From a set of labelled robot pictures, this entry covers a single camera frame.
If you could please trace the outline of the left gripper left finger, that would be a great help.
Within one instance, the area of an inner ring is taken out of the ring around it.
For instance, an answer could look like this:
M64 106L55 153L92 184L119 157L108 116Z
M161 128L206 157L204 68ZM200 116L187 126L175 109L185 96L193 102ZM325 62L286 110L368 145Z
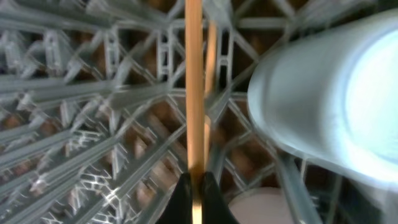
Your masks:
M183 173L156 224L192 224L192 181Z

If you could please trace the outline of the light blue plastic cup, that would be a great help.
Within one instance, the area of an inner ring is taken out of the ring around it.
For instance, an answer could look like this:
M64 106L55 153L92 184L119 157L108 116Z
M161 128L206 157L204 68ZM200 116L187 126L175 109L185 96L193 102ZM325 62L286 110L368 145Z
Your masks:
M371 186L397 183L397 10L276 49L248 88L258 133Z

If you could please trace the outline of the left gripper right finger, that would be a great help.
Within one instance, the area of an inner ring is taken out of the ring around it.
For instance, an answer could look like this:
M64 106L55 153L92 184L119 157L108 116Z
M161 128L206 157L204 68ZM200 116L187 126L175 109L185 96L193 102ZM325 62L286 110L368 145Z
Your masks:
M203 174L201 182L202 221L204 224L238 224L225 203L216 179L211 172Z

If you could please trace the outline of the wooden chopstick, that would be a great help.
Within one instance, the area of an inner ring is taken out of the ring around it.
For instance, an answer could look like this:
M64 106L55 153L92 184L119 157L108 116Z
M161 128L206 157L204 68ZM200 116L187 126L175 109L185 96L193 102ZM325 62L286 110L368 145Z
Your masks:
M206 51L206 67L205 67L205 98L209 96L214 88L215 67L216 67L216 50L217 50L217 27L215 21L208 23L208 38ZM205 114L204 125L204 167L207 170L209 151L210 151L210 133L211 118L208 113Z
M187 161L192 178L192 223L202 223L199 193L205 170L202 3L185 1Z

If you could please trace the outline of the pink plastic cup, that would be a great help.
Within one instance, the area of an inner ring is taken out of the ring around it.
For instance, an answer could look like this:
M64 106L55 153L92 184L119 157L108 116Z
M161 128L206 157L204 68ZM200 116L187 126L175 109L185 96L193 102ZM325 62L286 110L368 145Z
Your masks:
M293 224L293 218L281 189L262 187L239 194L229 209L241 224Z

